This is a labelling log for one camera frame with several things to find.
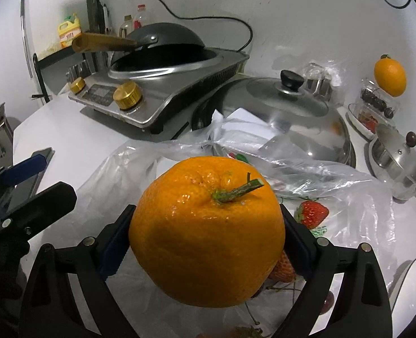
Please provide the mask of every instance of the screw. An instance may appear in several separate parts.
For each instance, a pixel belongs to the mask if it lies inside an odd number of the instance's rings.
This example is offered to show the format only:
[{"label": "screw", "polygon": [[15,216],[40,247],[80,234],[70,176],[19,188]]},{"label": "screw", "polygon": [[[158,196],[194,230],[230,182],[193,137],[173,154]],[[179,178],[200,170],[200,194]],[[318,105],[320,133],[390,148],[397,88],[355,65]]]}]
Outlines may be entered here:
[{"label": "screw", "polygon": [[2,228],[8,227],[10,225],[11,221],[12,221],[11,219],[4,220],[3,223],[1,224],[1,227]]},{"label": "screw", "polygon": [[328,241],[328,239],[325,239],[324,237],[318,237],[318,238],[317,238],[317,243],[318,243],[320,246],[327,246],[327,245],[328,245],[328,243],[329,243],[329,241]]},{"label": "screw", "polygon": [[83,239],[83,244],[85,246],[91,246],[93,243],[95,243],[95,238],[92,236],[88,236]]},{"label": "screw", "polygon": [[365,252],[370,252],[372,250],[372,247],[368,243],[362,243],[361,249],[364,250]]}]

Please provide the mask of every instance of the metal rack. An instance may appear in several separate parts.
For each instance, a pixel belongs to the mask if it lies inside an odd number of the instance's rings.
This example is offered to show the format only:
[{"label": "metal rack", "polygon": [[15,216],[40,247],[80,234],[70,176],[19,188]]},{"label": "metal rack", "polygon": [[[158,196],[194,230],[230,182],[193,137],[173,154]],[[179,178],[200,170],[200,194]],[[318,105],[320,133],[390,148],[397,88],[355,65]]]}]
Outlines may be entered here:
[{"label": "metal rack", "polygon": [[33,54],[33,64],[34,64],[34,71],[36,72],[37,75],[37,80],[39,81],[39,86],[40,89],[42,91],[42,94],[34,94],[31,97],[33,99],[37,99],[37,98],[44,98],[45,102],[48,103],[50,101],[50,97],[46,91],[45,88],[45,83],[43,81],[43,77],[42,77],[42,69],[44,69],[45,67],[49,67],[53,64],[55,64],[56,62],[59,62],[61,60],[63,60],[64,58],[73,56],[75,54],[75,51],[73,50],[73,48],[70,47],[66,47],[63,48],[57,52],[54,52],[53,54],[38,60],[37,59],[37,55],[36,53]]}]

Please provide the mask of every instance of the red strawberry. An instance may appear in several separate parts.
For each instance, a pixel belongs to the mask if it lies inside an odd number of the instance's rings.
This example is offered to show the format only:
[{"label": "red strawberry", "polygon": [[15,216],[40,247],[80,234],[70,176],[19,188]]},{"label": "red strawberry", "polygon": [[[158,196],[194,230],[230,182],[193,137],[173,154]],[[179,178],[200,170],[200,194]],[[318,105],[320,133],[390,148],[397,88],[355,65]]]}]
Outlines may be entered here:
[{"label": "red strawberry", "polygon": [[369,131],[375,134],[375,127],[377,126],[378,122],[376,120],[368,120],[363,123],[364,127],[366,127]]},{"label": "red strawberry", "polygon": [[292,282],[295,280],[294,268],[284,251],[268,278],[275,282]]},{"label": "red strawberry", "polygon": [[303,223],[308,229],[314,229],[328,216],[328,208],[317,201],[302,202],[295,211],[294,218],[298,223]]}]

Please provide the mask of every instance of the dish soap bottle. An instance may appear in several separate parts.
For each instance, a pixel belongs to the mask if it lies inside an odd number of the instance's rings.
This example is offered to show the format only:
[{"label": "dish soap bottle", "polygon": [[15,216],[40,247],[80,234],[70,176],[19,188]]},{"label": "dish soap bottle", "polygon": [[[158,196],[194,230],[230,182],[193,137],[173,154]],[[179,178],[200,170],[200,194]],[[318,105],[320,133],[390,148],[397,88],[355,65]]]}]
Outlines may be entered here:
[{"label": "dish soap bottle", "polygon": [[140,27],[150,23],[150,17],[148,16],[147,11],[145,11],[145,4],[137,5],[137,14],[133,19],[134,29],[139,29]]},{"label": "dish soap bottle", "polygon": [[69,15],[65,18],[65,21],[59,24],[58,34],[61,48],[72,45],[72,40],[81,34],[81,25],[76,14]]},{"label": "dish soap bottle", "polygon": [[131,18],[131,15],[125,15],[124,17],[125,23],[121,25],[121,28],[119,30],[119,37],[125,38],[128,34],[130,34],[133,29],[133,19]]}]

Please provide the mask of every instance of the wooden handle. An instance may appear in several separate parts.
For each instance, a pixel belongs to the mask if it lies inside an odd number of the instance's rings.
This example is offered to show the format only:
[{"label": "wooden handle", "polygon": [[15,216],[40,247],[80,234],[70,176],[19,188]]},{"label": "wooden handle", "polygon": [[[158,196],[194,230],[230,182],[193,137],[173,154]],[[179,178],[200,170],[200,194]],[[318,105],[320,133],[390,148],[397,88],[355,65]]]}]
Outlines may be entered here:
[{"label": "wooden handle", "polygon": [[77,53],[101,51],[133,51],[137,42],[132,39],[113,37],[97,33],[81,33],[72,41],[72,48]]}]

